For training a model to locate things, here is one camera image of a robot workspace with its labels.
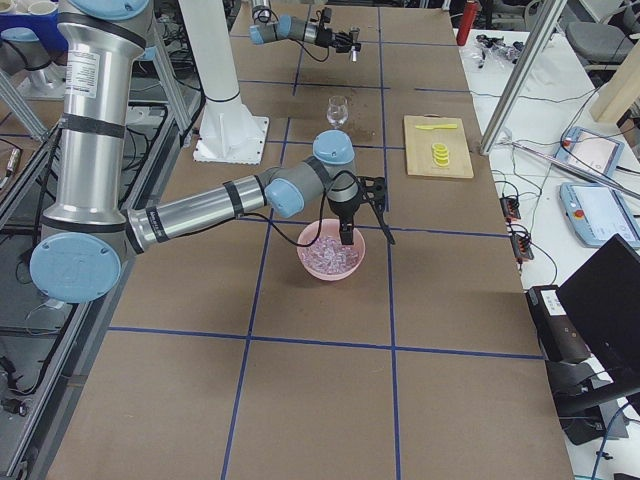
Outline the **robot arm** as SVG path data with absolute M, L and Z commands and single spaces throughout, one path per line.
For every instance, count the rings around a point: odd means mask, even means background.
M 250 1 L 253 24 L 249 27 L 249 37 L 255 45 L 290 40 L 325 49 L 336 53 L 348 53 L 353 62 L 357 61 L 362 45 L 359 42 L 359 28 L 348 32 L 334 31 L 328 25 L 332 10 L 323 7 L 316 17 L 303 20 L 291 15 L 278 16 L 271 8 L 270 1 Z
M 66 303 L 85 303 L 117 283 L 124 261 L 149 246 L 199 233 L 263 207 L 283 218 L 312 200 L 337 215 L 340 238 L 353 240 L 364 189 L 349 136 L 328 130 L 309 158 L 213 190 L 142 210 L 118 206 L 133 63 L 155 30 L 148 1 L 63 1 L 58 27 L 69 46 L 61 166 L 55 202 L 29 265 L 36 287 Z

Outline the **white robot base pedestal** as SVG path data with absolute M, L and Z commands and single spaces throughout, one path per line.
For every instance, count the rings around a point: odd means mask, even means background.
M 231 41 L 220 0 L 179 3 L 205 97 L 194 159 L 257 165 L 269 119 L 243 103 Z

